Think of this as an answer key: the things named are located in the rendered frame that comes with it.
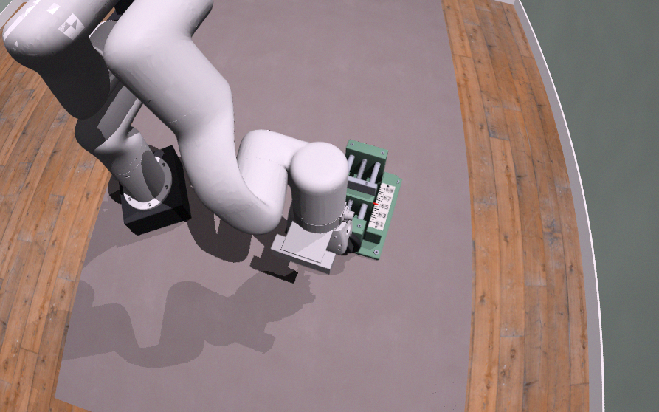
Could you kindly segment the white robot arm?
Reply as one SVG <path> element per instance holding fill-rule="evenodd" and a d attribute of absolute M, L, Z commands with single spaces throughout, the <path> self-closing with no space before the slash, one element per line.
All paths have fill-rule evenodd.
<path fill-rule="evenodd" d="M 134 0 L 118 21 L 101 22 L 118 1 L 29 0 L 5 24 L 4 46 L 78 119 L 77 142 L 118 179 L 130 206 L 154 209 L 172 185 L 168 164 L 131 126 L 144 104 L 176 135 L 202 204 L 236 230 L 272 232 L 289 185 L 294 219 L 272 255 L 330 275 L 333 229 L 354 215 L 343 152 L 259 129 L 236 159 L 230 85 L 192 42 L 213 0 Z"/>

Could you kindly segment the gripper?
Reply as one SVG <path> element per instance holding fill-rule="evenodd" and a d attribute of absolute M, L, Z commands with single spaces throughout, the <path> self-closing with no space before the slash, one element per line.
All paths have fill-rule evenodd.
<path fill-rule="evenodd" d="M 293 219 L 294 219 L 294 213 L 293 213 L 293 207 L 291 201 L 291 206 L 289 208 L 289 214 L 287 219 L 287 228 L 285 231 L 286 234 L 289 231 Z M 353 223 L 351 220 L 347 219 L 342 221 L 341 224 L 339 224 L 335 229 L 333 229 L 333 233 L 331 235 L 326 250 L 336 253 L 336 255 L 341 255 L 343 253 L 352 253 L 353 245 L 349 239 L 349 237 L 351 237 L 352 234 L 352 229 L 353 229 Z"/>

